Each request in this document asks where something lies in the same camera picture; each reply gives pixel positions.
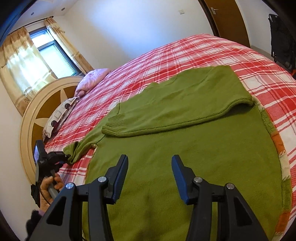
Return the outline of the person's left hand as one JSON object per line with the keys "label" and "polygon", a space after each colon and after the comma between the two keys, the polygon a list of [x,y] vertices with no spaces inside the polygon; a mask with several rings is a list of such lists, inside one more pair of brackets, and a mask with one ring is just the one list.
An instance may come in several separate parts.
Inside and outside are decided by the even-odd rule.
{"label": "person's left hand", "polygon": [[49,186],[53,184],[53,181],[56,182],[54,188],[56,190],[61,191],[64,187],[64,183],[59,174],[55,174],[55,177],[52,176],[44,178],[40,185],[40,210],[46,212],[51,203],[53,202],[53,198],[51,194],[48,192]]}

